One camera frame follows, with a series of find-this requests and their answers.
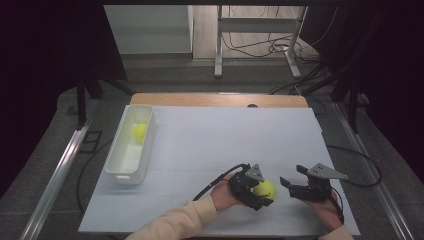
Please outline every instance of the sweater cuff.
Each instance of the sweater cuff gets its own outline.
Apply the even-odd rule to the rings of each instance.
[[[353,239],[352,235],[350,235],[345,225],[340,226],[336,230],[330,232],[327,235],[318,238],[319,240],[333,240],[333,239],[343,239],[349,240]]]
[[[215,204],[213,203],[212,197],[210,195],[206,198],[194,201],[193,203],[197,213],[199,214],[202,224],[206,224],[218,217]]]

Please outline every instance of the rectangular container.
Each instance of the rectangular container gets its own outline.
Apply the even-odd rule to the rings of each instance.
[[[144,141],[137,140],[133,134],[139,123],[147,125]],[[153,106],[134,104],[125,107],[105,164],[105,171],[118,183],[140,184],[143,181],[155,127]]]

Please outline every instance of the yellow ball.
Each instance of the yellow ball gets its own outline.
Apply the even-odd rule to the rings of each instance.
[[[146,135],[147,125],[145,123],[139,123],[134,127],[133,135],[135,139],[140,142],[144,141],[144,135]]]
[[[277,196],[277,190],[275,188],[275,185],[268,180],[259,182],[259,185],[252,188],[252,192],[256,196],[265,197],[271,200],[274,200]]]

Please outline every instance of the beige sleeve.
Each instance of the beige sleeve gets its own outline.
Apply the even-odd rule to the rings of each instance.
[[[128,236],[128,240],[179,240],[197,235],[203,224],[218,217],[210,196],[166,212],[158,219],[146,224]]]
[[[318,238],[319,240],[353,240],[346,226],[343,225],[327,235]]]

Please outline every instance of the white metal stand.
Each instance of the white metal stand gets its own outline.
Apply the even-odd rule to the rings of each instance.
[[[294,78],[300,78],[300,72],[294,58],[294,46],[302,27],[306,7],[300,8],[297,19],[267,19],[267,18],[224,18],[222,5],[218,6],[218,33],[215,55],[215,77],[222,77],[222,45],[223,32],[238,33],[292,33],[289,46],[284,48],[284,54],[289,63]]]

